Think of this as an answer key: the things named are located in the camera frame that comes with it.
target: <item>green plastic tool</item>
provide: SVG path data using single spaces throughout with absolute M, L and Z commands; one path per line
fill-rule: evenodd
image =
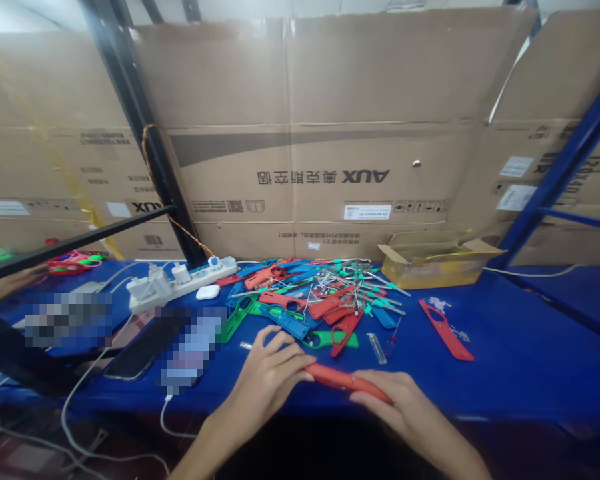
M 340 330 L 336 330 L 335 332 L 333 332 L 333 338 L 335 339 L 336 342 L 341 342 L 342 339 L 345 337 L 345 335 L 346 335 L 346 332 L 343 332 Z M 321 348 L 333 346 L 333 342 L 331 341 L 331 332 L 328 330 L 314 331 L 313 332 L 313 340 L 311 342 L 312 344 L 306 342 L 305 340 L 302 340 L 302 343 L 312 350 L 318 350 Z M 350 348 L 360 347 L 360 344 L 358 343 L 358 336 L 355 334 L 355 332 L 351 334 L 351 336 L 349 337 L 349 340 L 347 340 L 345 345 Z
M 243 297 L 241 298 L 237 305 L 235 306 L 235 310 L 231 314 L 231 316 L 227 319 L 227 325 L 222 329 L 221 341 L 223 343 L 231 340 L 231 337 L 238 330 L 240 324 L 242 324 L 242 320 L 250 313 L 252 304 L 258 303 L 255 301 L 255 296 L 252 297 Z

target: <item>finger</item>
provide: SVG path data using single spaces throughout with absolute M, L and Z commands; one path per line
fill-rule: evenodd
M 280 386 L 273 399 L 273 405 L 276 411 L 285 404 L 293 388 L 302 381 L 314 381 L 313 375 L 307 371 L 300 370 L 299 372 L 294 373 L 291 378 L 288 378 L 282 386 Z
M 364 380 L 370 381 L 372 384 L 386 393 L 391 400 L 398 400 L 400 397 L 400 388 L 404 388 L 404 385 L 401 385 L 392 378 L 382 375 L 383 373 L 384 372 L 377 370 L 356 370 L 352 373 L 352 375 L 354 377 L 360 377 Z
M 377 399 L 364 391 L 355 391 L 349 396 L 349 400 L 364 406 L 367 410 L 384 420 L 388 426 L 401 433 L 402 415 L 394 407 Z
M 271 355 L 272 353 L 276 353 L 278 350 L 280 350 L 280 347 L 283 345 L 291 345 L 293 343 L 295 343 L 295 340 L 292 336 L 290 336 L 290 334 L 279 331 L 276 336 L 267 344 L 265 347 L 265 352 L 266 354 Z
M 315 361 L 316 358 L 313 355 L 296 355 L 284 362 L 276 368 L 276 376 L 278 377 L 280 384 L 286 382 L 288 378 L 302 370 L 304 367 L 308 367 L 312 363 L 315 363 Z
M 283 364 L 287 360 L 290 360 L 292 357 L 296 355 L 304 355 L 304 353 L 305 351 L 302 350 L 300 345 L 294 342 L 290 346 L 285 347 L 279 352 L 274 353 L 269 360 L 271 362 L 270 365 L 272 367 L 277 367 L 278 365 Z
M 280 330 L 282 330 L 282 327 L 280 325 L 269 325 L 268 327 L 263 328 L 255 336 L 255 340 L 253 341 L 253 346 L 258 347 L 258 348 L 264 348 L 265 347 L 265 339 L 267 338 L 267 336 L 271 332 L 274 332 L 274 331 L 279 332 Z

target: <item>red plastic tool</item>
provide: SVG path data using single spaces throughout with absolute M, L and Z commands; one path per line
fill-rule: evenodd
M 261 283 L 266 282 L 266 280 L 270 280 L 271 278 L 275 278 L 276 275 L 279 275 L 281 272 L 280 268 L 276 269 L 275 273 L 273 272 L 273 270 L 275 269 L 276 265 L 283 262 L 286 262 L 286 260 L 277 261 L 270 267 L 265 267 L 262 270 L 259 270 L 256 273 L 254 273 L 251 278 L 245 280 L 245 286 L 247 287 L 247 290 L 253 290 Z
M 309 307 L 309 313 L 314 320 L 322 317 L 326 312 L 338 308 L 348 302 L 353 293 L 354 285 L 350 285 L 347 288 L 332 293 L 330 296 L 322 300 L 322 302 L 314 303 Z
M 342 320 L 342 322 L 338 323 L 337 325 L 334 325 L 334 327 L 331 329 L 331 342 L 333 344 L 333 347 L 331 348 L 332 357 L 337 357 L 338 353 L 340 353 L 345 347 L 346 343 L 349 341 L 349 337 L 355 330 L 356 326 L 358 325 L 358 322 L 360 322 L 361 317 L 362 315 L 356 315 L 355 312 L 350 313 Z M 344 338 L 342 338 L 342 340 L 339 343 L 335 341 L 335 338 L 333 336 L 336 330 L 342 330 L 345 333 Z
M 440 335 L 440 338 L 442 338 L 442 340 L 445 342 L 445 345 L 451 354 L 458 360 L 473 361 L 473 355 L 469 353 L 465 346 L 460 343 L 460 340 L 458 340 L 458 338 L 451 331 L 447 318 L 440 311 L 427 304 L 424 300 L 420 300 L 420 306 L 429 317 L 429 320 L 431 320 L 431 323 L 438 332 L 438 335 Z M 431 316 L 431 312 L 438 314 L 440 319 L 434 320 Z
M 391 399 L 374 384 L 360 377 L 355 377 L 350 373 L 334 370 L 324 365 L 318 365 L 317 363 L 305 367 L 305 370 L 312 374 L 313 378 L 318 380 L 318 382 L 324 383 L 331 388 L 345 391 L 364 391 L 383 402 L 390 405 L 393 404 Z
M 231 275 L 230 277 L 224 277 L 224 278 L 216 280 L 215 284 L 219 285 L 220 287 L 224 287 L 225 285 L 230 285 L 230 284 L 236 283 L 240 280 L 242 280 L 242 278 L 238 277 L 238 275 Z
M 355 312 L 354 307 L 340 307 L 326 312 L 322 318 L 324 318 L 327 325 L 333 325 L 342 317 L 346 317 L 348 314 Z
M 280 293 L 272 292 L 269 290 L 264 290 L 260 294 L 260 298 L 258 298 L 260 303 L 266 303 L 268 305 L 280 305 L 284 307 L 285 310 L 289 310 L 287 308 L 288 304 L 296 303 L 298 308 L 292 311 L 300 311 L 305 308 L 308 300 L 307 299 L 295 299 L 293 297 L 288 297 L 286 295 L 282 295 Z

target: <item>shipping label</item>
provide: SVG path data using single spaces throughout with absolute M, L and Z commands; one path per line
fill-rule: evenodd
M 391 205 L 346 205 L 344 220 L 388 220 Z

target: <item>white cable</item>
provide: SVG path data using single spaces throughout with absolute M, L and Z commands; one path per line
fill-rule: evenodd
M 125 270 L 130 269 L 131 267 L 133 267 L 134 265 L 140 265 L 141 263 L 148 263 L 149 265 L 152 265 L 153 262 L 147 261 L 147 260 L 140 260 L 140 261 L 136 261 L 133 263 L 128 264 L 126 267 L 122 267 L 120 270 L 118 270 L 116 273 L 114 273 L 112 276 L 110 276 L 109 280 L 107 280 L 106 282 L 104 282 L 100 288 L 98 289 L 98 292 L 102 292 L 102 290 L 104 290 L 108 284 L 110 284 L 114 278 L 116 278 L 118 275 L 120 275 L 122 272 L 124 272 Z
M 164 268 L 168 264 L 170 264 L 170 263 L 172 263 L 172 262 L 171 261 L 166 262 L 162 267 L 160 267 L 160 269 L 158 270 L 158 272 L 164 270 Z M 157 278 L 157 275 L 154 275 L 153 278 L 152 278 L 152 280 L 147 284 L 147 288 L 144 291 L 144 293 L 142 294 L 142 296 L 140 297 L 140 301 L 142 301 L 142 299 L 145 297 L 145 295 L 149 291 L 149 288 L 151 288 L 151 284 L 153 283 L 153 281 L 156 278 Z M 118 334 L 120 334 L 122 332 L 122 330 L 124 330 L 125 328 L 127 328 L 128 324 L 131 322 L 131 319 L 133 318 L 134 315 L 135 315 L 134 312 L 132 312 L 130 314 L 130 316 L 127 319 L 127 321 L 125 322 L 125 324 L 122 326 L 122 328 L 120 330 L 118 330 Z M 69 406 L 69 402 L 71 401 L 71 398 L 73 397 L 73 395 L 75 394 L 75 392 L 78 390 L 78 387 L 82 384 L 82 382 L 85 380 L 85 378 L 87 378 L 87 376 L 90 374 L 91 370 L 93 370 L 94 366 L 100 360 L 102 360 L 102 358 L 105 356 L 106 352 L 108 352 L 110 349 L 111 349 L 111 347 L 107 347 L 107 348 L 104 348 L 102 350 L 102 352 L 100 353 L 100 356 L 98 358 L 96 358 L 96 360 L 94 360 L 94 362 L 92 362 L 92 364 L 89 366 L 89 368 L 87 369 L 87 371 L 84 373 L 84 375 L 82 375 L 82 377 L 80 378 L 80 380 L 78 380 L 78 382 L 73 387 L 73 390 L 71 390 L 71 392 L 67 396 L 67 399 L 65 400 L 65 404 L 62 407 L 62 412 L 60 414 L 60 421 L 62 423 L 62 430 L 65 431 L 65 434 L 67 435 L 67 439 L 69 440 L 69 444 L 71 444 L 71 446 L 73 448 L 75 448 L 76 450 L 78 450 L 78 452 L 82 453 L 83 455 L 86 455 L 88 457 L 93 457 L 93 458 L 100 458 L 100 459 L 104 459 L 104 460 L 110 460 L 110 461 L 132 461 L 132 460 L 138 460 L 140 458 L 145 458 L 145 457 L 155 458 L 160 463 L 162 463 L 162 466 L 164 466 L 165 471 L 167 472 L 167 476 L 169 476 L 169 474 L 171 472 L 169 470 L 169 466 L 167 465 L 167 462 L 165 462 L 162 459 L 162 457 L 159 457 L 158 455 L 156 455 L 154 453 L 143 453 L 141 455 L 134 455 L 132 457 L 120 457 L 120 458 L 118 458 L 118 457 L 111 457 L 109 455 L 100 455 L 100 454 L 97 454 L 97 453 L 92 453 L 92 452 L 86 450 L 85 448 L 83 448 L 78 442 L 76 442 L 75 438 L 73 438 L 73 435 L 71 434 L 71 430 L 69 429 L 69 424 L 67 423 L 67 408 Z
M 162 406 L 162 412 L 160 412 L 160 426 L 162 427 L 162 430 L 164 430 L 165 432 L 167 432 L 170 435 L 173 435 L 174 437 L 181 437 L 181 438 L 192 438 L 192 439 L 196 439 L 198 438 L 197 435 L 193 434 L 193 433 L 178 433 L 178 432 L 174 432 L 172 430 L 169 430 L 167 428 L 167 426 L 165 425 L 165 411 L 167 410 L 167 404 L 171 401 L 171 399 L 173 398 L 173 395 L 167 395 L 165 398 L 165 404 Z
M 576 268 L 576 267 L 584 267 L 584 265 L 577 263 L 575 265 L 570 266 L 566 270 L 562 270 L 562 272 L 548 273 L 548 274 L 516 273 L 516 272 L 508 272 L 505 270 L 490 269 L 490 268 L 486 268 L 486 267 L 484 267 L 483 270 L 494 271 L 497 273 L 504 273 L 505 275 L 513 275 L 514 277 L 550 278 L 550 277 L 559 277 L 560 275 L 565 275 L 565 274 L 569 273 L 570 271 L 574 270 L 574 268 Z
M 2 380 L 2 382 L 0 382 L 0 386 L 6 382 L 7 380 L 9 380 L 9 377 L 5 378 L 4 380 Z M 85 473 L 88 473 L 89 475 L 93 475 L 94 477 L 100 479 L 100 480 L 109 480 L 108 478 L 106 478 L 104 475 L 102 475 L 101 473 L 96 472 L 95 470 L 91 470 L 90 468 L 84 466 L 82 463 L 80 463 L 80 461 L 78 460 L 78 458 L 76 458 L 76 456 L 73 454 L 73 452 L 71 450 L 68 450 L 56 443 L 52 443 L 50 441 L 47 440 L 42 440 L 36 437 L 32 437 L 30 435 L 23 435 L 22 433 L 18 433 L 18 432 L 14 432 L 13 430 L 9 430 L 6 429 L 4 427 L 2 427 L 0 425 L 0 432 L 6 433 L 7 435 L 11 436 L 11 437 L 15 437 L 15 438 L 19 438 L 19 439 L 23 439 L 23 440 L 29 440 L 35 443 L 40 443 L 42 445 L 45 445 L 49 448 L 58 450 L 62 453 L 64 453 L 66 456 L 68 456 L 71 461 L 73 462 L 74 465 L 78 466 L 78 468 L 80 468 L 82 471 L 84 471 Z
M 111 289 L 111 291 L 110 291 L 109 293 L 113 293 L 113 292 L 115 292 L 116 290 L 118 290 L 118 288 L 120 288 L 120 286 L 122 286 L 122 284 L 123 284 L 124 282 L 126 282 L 127 280 L 131 280 L 132 278 L 133 278 L 133 277 L 127 277 L 127 278 L 125 278 L 125 279 L 124 279 L 124 280 L 122 280 L 120 283 L 118 283 L 118 284 L 117 284 L 117 285 L 116 285 L 114 288 L 112 288 L 112 289 Z

